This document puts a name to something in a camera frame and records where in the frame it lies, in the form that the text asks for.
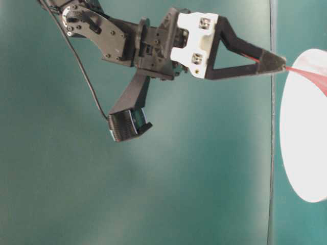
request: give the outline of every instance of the black plastic part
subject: black plastic part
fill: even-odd
[[[217,50],[220,40],[229,51],[239,55],[247,55],[259,60],[259,63],[229,68],[214,69]],[[265,73],[283,71],[286,61],[267,50],[257,47],[237,37],[228,19],[219,16],[216,24],[215,36],[212,49],[207,63],[205,78],[217,80],[223,78],[234,78],[240,76],[251,76]]]
[[[152,127],[143,112],[150,78],[136,71],[112,110],[109,112],[109,128],[115,141],[138,137]]]
[[[160,26],[150,27],[143,20],[139,23],[137,36],[142,38],[135,53],[134,65],[144,74],[162,80],[173,80],[177,76],[178,64],[170,59],[172,47],[183,43],[185,37],[177,27],[179,13],[189,13],[187,9],[170,8]]]

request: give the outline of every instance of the teal wall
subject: teal wall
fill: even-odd
[[[268,0],[101,3],[155,26],[171,6],[219,13],[270,49]],[[135,69],[73,44],[109,111]],[[218,66],[244,63],[221,50]],[[0,244],[266,244],[269,76],[154,80],[154,127],[114,143],[56,26],[26,0],[0,0],[0,72]]]
[[[305,50],[327,50],[327,2],[277,1],[277,53],[288,65]],[[279,113],[287,73],[276,76],[276,144],[271,244],[317,245],[327,241],[327,202],[307,203],[293,191],[279,144]]]

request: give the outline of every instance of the white disc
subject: white disc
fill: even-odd
[[[294,68],[327,76],[327,52],[307,50]],[[307,202],[327,199],[327,97],[310,80],[290,72],[282,99],[283,162],[295,192]]]

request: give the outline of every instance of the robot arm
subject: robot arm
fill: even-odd
[[[285,70],[286,61],[236,36],[227,18],[171,8],[159,27],[147,18],[130,23],[104,14],[98,0],[38,0],[58,15],[69,38],[90,39],[102,59],[136,74],[107,117],[115,141],[138,137],[152,124],[143,110],[150,78],[173,80],[184,70],[201,79],[271,74]],[[214,69],[219,42],[236,54],[257,59],[252,65]]]

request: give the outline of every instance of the green backdrop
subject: green backdrop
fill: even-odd
[[[171,6],[219,13],[270,49],[268,0],[101,4],[154,26]],[[0,244],[266,244],[269,76],[153,80],[146,112],[154,127],[115,143],[36,1],[0,0],[0,35]],[[109,111],[135,69],[101,61],[89,40],[73,44]],[[221,48],[217,62],[245,61]]]

